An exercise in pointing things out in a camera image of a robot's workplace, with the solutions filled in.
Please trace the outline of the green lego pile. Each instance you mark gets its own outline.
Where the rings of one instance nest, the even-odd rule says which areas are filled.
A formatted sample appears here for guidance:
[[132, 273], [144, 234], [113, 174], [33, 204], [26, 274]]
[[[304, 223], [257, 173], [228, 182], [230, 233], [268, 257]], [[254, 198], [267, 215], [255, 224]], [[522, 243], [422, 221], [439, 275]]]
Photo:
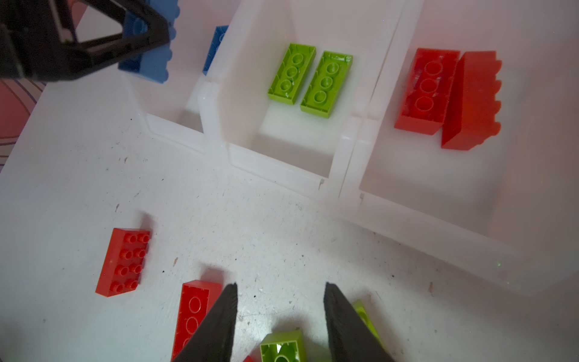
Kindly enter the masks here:
[[348, 77], [353, 60], [354, 57], [350, 54], [324, 51], [300, 109], [305, 113], [328, 119]]
[[306, 362], [301, 330], [268, 334], [259, 345], [262, 362]]

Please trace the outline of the green lego top pile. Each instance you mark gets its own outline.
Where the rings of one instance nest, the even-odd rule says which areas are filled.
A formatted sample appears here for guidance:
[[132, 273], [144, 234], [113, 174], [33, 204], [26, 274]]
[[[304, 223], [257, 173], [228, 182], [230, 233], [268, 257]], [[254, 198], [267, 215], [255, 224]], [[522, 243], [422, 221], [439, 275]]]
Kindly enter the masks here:
[[354, 57], [350, 54], [324, 51], [300, 109], [305, 113], [328, 119], [348, 77], [353, 60]]

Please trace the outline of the blue lego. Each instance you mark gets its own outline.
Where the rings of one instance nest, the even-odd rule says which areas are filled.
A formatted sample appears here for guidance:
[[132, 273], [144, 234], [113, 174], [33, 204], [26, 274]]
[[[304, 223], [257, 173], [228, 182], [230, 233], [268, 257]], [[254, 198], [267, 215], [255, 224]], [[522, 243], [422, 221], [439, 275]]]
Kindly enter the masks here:
[[[174, 23], [180, 14], [177, 0], [157, 0], [144, 1], [147, 5], [155, 9], [168, 22], [168, 32], [170, 41], [176, 38]], [[125, 15], [123, 24], [123, 37], [131, 37], [144, 33], [148, 30], [146, 23], [131, 12]], [[163, 84], [168, 80], [167, 63], [172, 58], [170, 43], [155, 48], [151, 51], [139, 54], [119, 63], [118, 69], [138, 75], [140, 78], [155, 81]]]
[[226, 34], [228, 28], [229, 28], [228, 25], [215, 28], [214, 36], [212, 38], [212, 41], [210, 44], [210, 49], [207, 53], [204, 68], [202, 71], [204, 75], [207, 75], [207, 73], [210, 69], [210, 66], [214, 60], [214, 57], [217, 54], [217, 51], [218, 51], [218, 49], [223, 41], [223, 38], [225, 37], [225, 34]]

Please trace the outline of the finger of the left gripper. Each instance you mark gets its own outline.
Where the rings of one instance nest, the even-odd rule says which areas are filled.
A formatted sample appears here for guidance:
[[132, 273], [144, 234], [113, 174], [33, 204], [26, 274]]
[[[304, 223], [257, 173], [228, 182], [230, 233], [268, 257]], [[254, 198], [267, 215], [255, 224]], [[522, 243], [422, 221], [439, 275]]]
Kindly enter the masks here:
[[122, 26], [131, 12], [148, 30], [81, 42], [68, 1], [3, 1], [1, 77], [72, 81], [170, 43], [167, 20], [144, 1], [86, 4]]

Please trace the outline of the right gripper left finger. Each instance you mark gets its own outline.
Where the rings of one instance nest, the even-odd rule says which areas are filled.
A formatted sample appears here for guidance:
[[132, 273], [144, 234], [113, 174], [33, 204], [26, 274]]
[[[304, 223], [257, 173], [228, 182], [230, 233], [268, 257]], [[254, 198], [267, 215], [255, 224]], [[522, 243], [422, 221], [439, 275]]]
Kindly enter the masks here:
[[238, 285], [223, 290], [174, 361], [230, 361], [238, 313]]

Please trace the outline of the green lego small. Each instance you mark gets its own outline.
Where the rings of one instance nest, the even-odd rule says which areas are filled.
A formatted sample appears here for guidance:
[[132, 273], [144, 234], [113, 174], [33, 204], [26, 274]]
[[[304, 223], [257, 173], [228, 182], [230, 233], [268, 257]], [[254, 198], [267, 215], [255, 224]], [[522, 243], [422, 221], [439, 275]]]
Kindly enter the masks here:
[[268, 90], [268, 98], [294, 105], [316, 53], [315, 46], [290, 43]]

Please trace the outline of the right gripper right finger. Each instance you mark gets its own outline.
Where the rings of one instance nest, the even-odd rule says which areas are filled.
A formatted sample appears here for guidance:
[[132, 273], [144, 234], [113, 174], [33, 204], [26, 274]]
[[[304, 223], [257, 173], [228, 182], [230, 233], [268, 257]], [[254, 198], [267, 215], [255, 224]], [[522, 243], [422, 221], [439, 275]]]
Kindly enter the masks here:
[[332, 361], [394, 361], [336, 284], [326, 283], [324, 310]]

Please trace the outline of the red lego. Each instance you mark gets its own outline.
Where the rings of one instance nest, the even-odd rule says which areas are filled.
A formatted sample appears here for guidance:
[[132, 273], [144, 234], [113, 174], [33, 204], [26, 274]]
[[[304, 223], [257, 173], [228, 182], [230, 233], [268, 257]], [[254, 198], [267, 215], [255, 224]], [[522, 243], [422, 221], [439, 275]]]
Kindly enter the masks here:
[[418, 48], [396, 129], [434, 135], [443, 126], [460, 51]]
[[150, 240], [150, 231], [114, 228], [95, 292], [104, 297], [114, 297], [135, 291]]
[[182, 285], [171, 360], [198, 330], [222, 290], [223, 285], [209, 281], [196, 280]]
[[497, 79], [502, 62], [495, 51], [467, 51], [459, 60], [446, 118], [443, 149], [468, 151], [501, 131], [495, 116], [501, 110], [496, 94], [502, 82]]

